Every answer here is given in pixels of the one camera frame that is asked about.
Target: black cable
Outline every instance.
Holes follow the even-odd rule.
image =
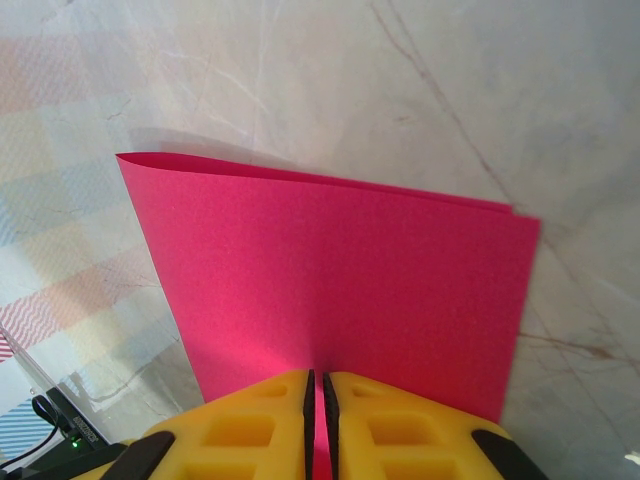
[[[49,422],[51,425],[53,425],[53,430],[51,430],[51,433],[49,434],[49,436],[47,438],[45,438],[39,445],[33,447],[28,452],[25,452],[22,455],[19,455],[19,456],[15,457],[15,458],[12,458],[11,460],[8,460],[8,461],[4,462],[2,465],[0,465],[0,470],[2,470],[5,467],[11,465],[12,463],[18,462],[18,461],[22,460],[23,458],[28,457],[29,455],[31,455],[31,454],[37,452],[38,450],[40,450],[49,441],[51,441],[53,436],[58,431],[58,420],[59,420],[58,411],[55,408],[53,408],[51,403],[49,403],[49,400],[47,400],[42,395],[36,395],[35,397],[33,397],[31,399],[31,406],[33,407],[33,411],[36,412],[36,414],[39,417],[41,417],[43,420],[45,420],[45,421]]]

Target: yellow plastic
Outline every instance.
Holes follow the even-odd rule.
[[[176,437],[150,480],[303,480],[308,370],[252,385],[157,424]],[[75,480],[98,480],[110,465]]]
[[[498,425],[351,373],[332,373],[340,480],[502,480],[471,437]]]

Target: blue striped fabric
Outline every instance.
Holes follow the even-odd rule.
[[[38,417],[25,400],[0,417],[0,453],[11,460],[45,439],[52,426]]]

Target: paper sheet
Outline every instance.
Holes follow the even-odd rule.
[[[220,160],[118,157],[205,400],[313,367],[499,420],[537,220]]]

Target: black rubber pad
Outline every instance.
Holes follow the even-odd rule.
[[[471,436],[505,480],[549,480],[513,440],[487,430]]]
[[[30,475],[28,478],[29,480],[69,480],[76,478],[94,468],[113,462],[126,448],[126,445],[114,443],[100,450],[85,453],[62,465],[56,465],[48,470]]]
[[[305,479],[312,480],[313,450],[314,440],[316,438],[316,375],[313,370],[309,370],[309,376],[307,377],[307,388],[304,393],[302,415],[304,416]]]
[[[101,480],[148,480],[175,439],[171,432],[158,432],[133,442]]]
[[[327,417],[329,455],[331,456],[331,476],[333,480],[339,480],[340,407],[336,391],[333,388],[333,383],[331,383],[331,376],[328,373],[322,374],[322,386],[324,389],[324,409]]]

